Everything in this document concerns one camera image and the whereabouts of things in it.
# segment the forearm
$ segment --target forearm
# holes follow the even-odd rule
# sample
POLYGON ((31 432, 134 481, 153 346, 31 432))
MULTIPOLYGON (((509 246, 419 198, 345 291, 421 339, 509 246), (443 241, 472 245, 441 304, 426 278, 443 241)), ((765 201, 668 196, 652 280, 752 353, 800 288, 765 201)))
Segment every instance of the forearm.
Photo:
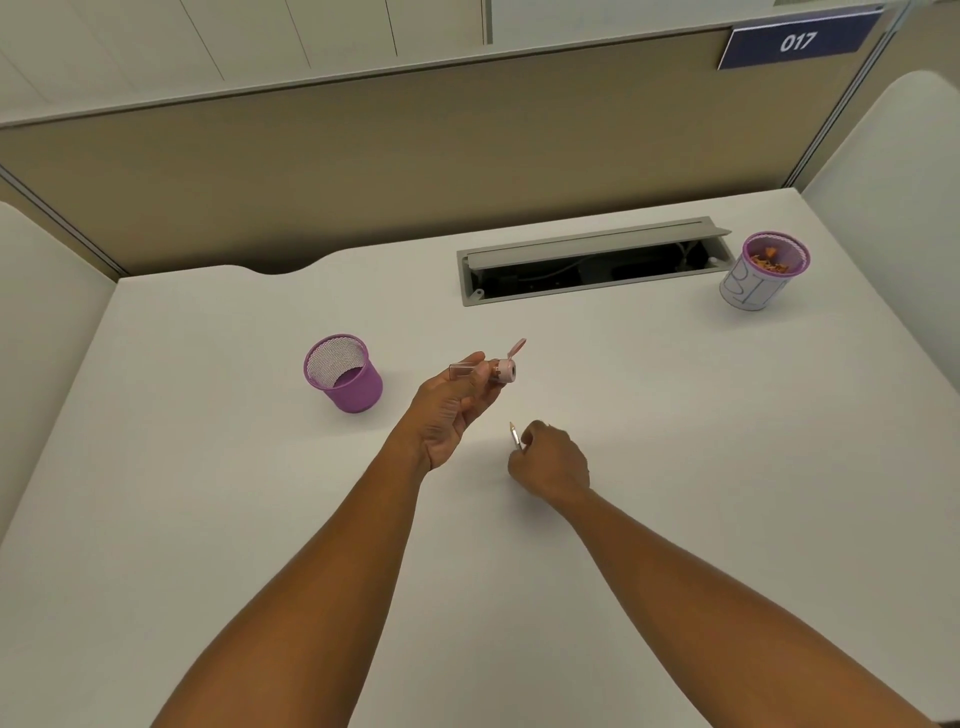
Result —
POLYGON ((346 725, 428 469, 417 448, 388 439, 324 527, 198 659, 155 726, 346 725))
POLYGON ((592 491, 555 505, 714 728, 932 725, 803 622, 592 491))

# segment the left hand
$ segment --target left hand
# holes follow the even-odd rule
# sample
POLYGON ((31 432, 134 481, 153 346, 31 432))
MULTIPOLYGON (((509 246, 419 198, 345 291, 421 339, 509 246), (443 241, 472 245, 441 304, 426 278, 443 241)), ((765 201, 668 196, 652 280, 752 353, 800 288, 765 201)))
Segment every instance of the left hand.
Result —
POLYGON ((483 352, 474 352, 463 361, 476 364, 470 376, 450 380, 450 373, 427 379, 417 390, 410 407, 396 424, 392 436, 418 448, 429 461, 429 469, 449 460, 470 423, 496 401, 502 384, 490 382, 492 366, 483 352))

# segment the text 017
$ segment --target text 017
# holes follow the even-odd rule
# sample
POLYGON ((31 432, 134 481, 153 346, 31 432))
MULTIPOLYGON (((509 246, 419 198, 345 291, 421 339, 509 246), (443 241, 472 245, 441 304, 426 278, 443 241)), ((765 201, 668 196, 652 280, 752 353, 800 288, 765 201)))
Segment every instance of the text 017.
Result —
POLYGON ((786 53, 787 51, 802 51, 804 48, 806 48, 806 46, 813 42, 813 38, 816 36, 816 31, 800 33, 799 35, 794 35, 791 33, 789 36, 784 38, 783 43, 780 44, 780 52, 786 53))

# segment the mesh pencil cup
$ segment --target mesh pencil cup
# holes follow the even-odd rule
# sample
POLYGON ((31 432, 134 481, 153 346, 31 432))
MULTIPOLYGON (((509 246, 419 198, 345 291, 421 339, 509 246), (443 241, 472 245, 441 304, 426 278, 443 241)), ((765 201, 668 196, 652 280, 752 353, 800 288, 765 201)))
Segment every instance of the mesh pencil cup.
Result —
POLYGON ((797 238, 783 232, 756 232, 743 241, 740 257, 720 281, 720 295, 736 308, 759 311, 809 266, 810 251, 797 238))
POLYGON ((303 375, 344 412, 363 412, 383 394, 383 379, 356 336, 337 333, 314 344, 303 359, 303 375))

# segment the hand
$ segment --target hand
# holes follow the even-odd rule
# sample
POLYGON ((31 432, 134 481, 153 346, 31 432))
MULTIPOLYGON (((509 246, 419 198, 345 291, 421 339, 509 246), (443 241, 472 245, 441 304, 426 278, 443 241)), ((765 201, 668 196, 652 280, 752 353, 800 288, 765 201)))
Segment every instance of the hand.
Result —
POLYGON ((470 424, 496 401, 502 384, 490 382, 491 363, 483 352, 474 352, 465 362, 476 364, 469 377, 450 380, 450 373, 427 379, 417 390, 406 414, 400 418, 392 437, 418 448, 428 469, 449 460, 470 424))
POLYGON ((566 432, 534 420, 520 442, 527 447, 511 453, 507 469, 530 493, 556 507, 589 490, 587 459, 566 432))

